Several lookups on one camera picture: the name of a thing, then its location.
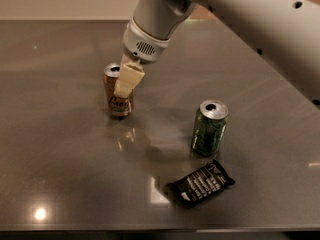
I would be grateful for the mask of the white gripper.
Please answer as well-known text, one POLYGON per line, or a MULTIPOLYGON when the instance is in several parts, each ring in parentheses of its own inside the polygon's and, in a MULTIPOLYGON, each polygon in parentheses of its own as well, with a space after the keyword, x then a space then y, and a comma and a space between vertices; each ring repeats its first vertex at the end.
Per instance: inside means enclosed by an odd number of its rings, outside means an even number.
POLYGON ((158 61, 169 42, 170 33, 148 33, 132 18, 127 24, 123 36, 124 55, 132 61, 126 62, 120 67, 114 95, 128 98, 145 76, 141 64, 151 64, 158 61))

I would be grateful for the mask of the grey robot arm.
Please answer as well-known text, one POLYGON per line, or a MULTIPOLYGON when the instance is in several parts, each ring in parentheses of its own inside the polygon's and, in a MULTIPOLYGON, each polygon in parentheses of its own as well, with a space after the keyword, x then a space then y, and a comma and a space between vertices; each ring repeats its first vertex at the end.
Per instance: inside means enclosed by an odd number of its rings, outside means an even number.
POLYGON ((320 108, 320 5, 309 0, 139 0, 123 62, 156 62, 174 30, 206 8, 320 108))

